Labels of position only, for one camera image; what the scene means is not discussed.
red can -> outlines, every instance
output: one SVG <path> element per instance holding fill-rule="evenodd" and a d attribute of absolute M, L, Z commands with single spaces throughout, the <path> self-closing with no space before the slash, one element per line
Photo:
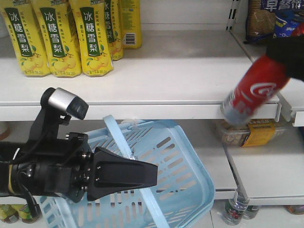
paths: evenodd
<path fill-rule="evenodd" d="M 291 36 L 296 37 L 304 34 L 304 23 L 301 23 L 291 34 Z"/>
<path fill-rule="evenodd" d="M 280 89 L 289 77 L 286 66 L 264 55 L 258 59 L 221 106 L 228 123 L 245 125 L 256 110 Z"/>

shopping basket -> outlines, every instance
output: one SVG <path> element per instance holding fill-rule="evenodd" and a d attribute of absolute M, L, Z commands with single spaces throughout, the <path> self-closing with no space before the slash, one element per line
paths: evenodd
<path fill-rule="evenodd" d="M 40 197 L 49 228 L 185 228 L 211 209 L 213 181 L 180 126 L 172 120 L 157 120 L 118 127 L 108 120 L 107 128 L 87 132 L 92 151 L 101 146 L 123 156 L 122 144 L 127 142 L 134 159 L 156 164 L 158 182 L 150 188 L 155 211 L 150 213 L 151 205 L 144 200 L 147 195 L 143 197 L 140 190 L 117 192 L 93 202 L 85 195 L 79 203 Z M 154 222 L 158 214 L 160 220 L 165 217 L 163 227 Z"/>

basket handle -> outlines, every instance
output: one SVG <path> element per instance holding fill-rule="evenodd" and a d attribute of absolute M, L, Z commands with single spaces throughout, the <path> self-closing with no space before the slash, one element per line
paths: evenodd
<path fill-rule="evenodd" d="M 104 117 L 104 123 L 107 126 L 110 134 L 112 135 L 114 141 L 123 157 L 134 159 L 131 149 L 125 140 L 123 133 L 121 132 L 116 120 L 112 115 Z M 142 198 L 147 205 L 147 208 L 156 224 L 157 228 L 170 228 L 165 216 L 162 213 L 152 191 L 150 188 L 139 189 L 142 194 Z"/>

barcode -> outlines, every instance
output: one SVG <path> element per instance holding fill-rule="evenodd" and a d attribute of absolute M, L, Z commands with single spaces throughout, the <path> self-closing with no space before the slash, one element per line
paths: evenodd
<path fill-rule="evenodd" d="M 125 35 L 125 45 L 136 45 L 136 34 L 135 33 L 127 33 Z"/>

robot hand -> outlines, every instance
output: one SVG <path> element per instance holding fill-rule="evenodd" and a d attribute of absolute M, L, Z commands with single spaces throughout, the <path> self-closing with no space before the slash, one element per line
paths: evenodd
<path fill-rule="evenodd" d="M 101 147 L 92 152 L 83 133 L 57 138 L 59 125 L 68 125 L 71 116 L 85 118 L 88 105 L 81 98 L 61 88 L 49 88 L 40 103 L 28 141 L 0 143 L 0 197 L 25 198 L 35 217 L 40 211 L 33 195 L 64 197 L 77 203 L 85 192 L 93 201 L 157 184 L 156 165 L 129 160 Z"/>

